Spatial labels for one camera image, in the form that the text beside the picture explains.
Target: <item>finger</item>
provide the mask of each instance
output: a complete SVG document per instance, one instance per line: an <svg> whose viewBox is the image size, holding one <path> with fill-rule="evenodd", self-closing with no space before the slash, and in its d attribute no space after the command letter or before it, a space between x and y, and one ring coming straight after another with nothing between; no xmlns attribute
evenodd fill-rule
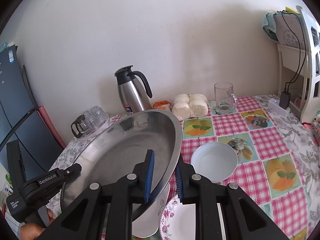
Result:
<svg viewBox="0 0 320 240"><path fill-rule="evenodd" d="M53 212L49 208L47 208L47 213L50 219L53 218Z"/></svg>
<svg viewBox="0 0 320 240"><path fill-rule="evenodd" d="M20 228L21 240L33 240L42 234L44 228L34 224L25 224Z"/></svg>

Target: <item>blue refrigerator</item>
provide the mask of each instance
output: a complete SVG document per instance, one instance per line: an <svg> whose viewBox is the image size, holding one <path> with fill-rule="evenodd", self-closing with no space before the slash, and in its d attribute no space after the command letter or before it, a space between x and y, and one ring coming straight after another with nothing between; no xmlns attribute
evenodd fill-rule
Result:
<svg viewBox="0 0 320 240"><path fill-rule="evenodd" d="M31 95L13 45L0 53L0 162L8 170L6 143L19 140L27 180L49 171L63 150Z"/></svg>

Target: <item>white power strip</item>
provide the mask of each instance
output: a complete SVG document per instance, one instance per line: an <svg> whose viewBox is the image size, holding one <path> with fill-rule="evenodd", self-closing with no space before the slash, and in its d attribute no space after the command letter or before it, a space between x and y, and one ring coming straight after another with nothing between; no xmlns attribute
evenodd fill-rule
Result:
<svg viewBox="0 0 320 240"><path fill-rule="evenodd" d="M268 101L268 107L271 108L272 110L276 111L281 116L287 117L288 114L290 113L290 108L288 107L287 109L283 109L282 107L279 106L279 101L280 100L278 100L278 99L271 98Z"/></svg>

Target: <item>stainless steel basin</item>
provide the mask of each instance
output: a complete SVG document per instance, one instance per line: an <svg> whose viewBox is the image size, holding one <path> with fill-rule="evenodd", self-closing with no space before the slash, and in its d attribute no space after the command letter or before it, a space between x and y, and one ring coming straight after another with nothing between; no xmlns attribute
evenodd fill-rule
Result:
<svg viewBox="0 0 320 240"><path fill-rule="evenodd" d="M135 164L144 161L147 150L152 149L155 152L152 193L147 204L134 205L132 217L135 220L169 182L178 162L181 143L181 125L169 111L151 109L124 118L102 132L75 160L82 166L82 171L63 186L61 208L70 205L91 183L114 183L131 173Z"/></svg>

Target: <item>tablecloth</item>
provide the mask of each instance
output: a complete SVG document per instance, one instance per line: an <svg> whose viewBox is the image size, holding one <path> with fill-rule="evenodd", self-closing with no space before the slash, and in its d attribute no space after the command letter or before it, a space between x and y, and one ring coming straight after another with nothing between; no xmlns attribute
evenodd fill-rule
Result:
<svg viewBox="0 0 320 240"><path fill-rule="evenodd" d="M237 152L238 166L221 184L239 184L289 238L308 236L320 220L318 146L312 131L292 113L283 118L268 108L272 97L276 98L241 97L237 109L228 115L218 115L215 102L209 101L206 117L181 122L181 154L190 163L193 152L204 143L229 144ZM111 117L111 123L123 117ZM93 139L74 138L52 169L70 166ZM169 198L176 192L174 176L170 184ZM60 193L48 207L56 215L61 212Z"/></svg>

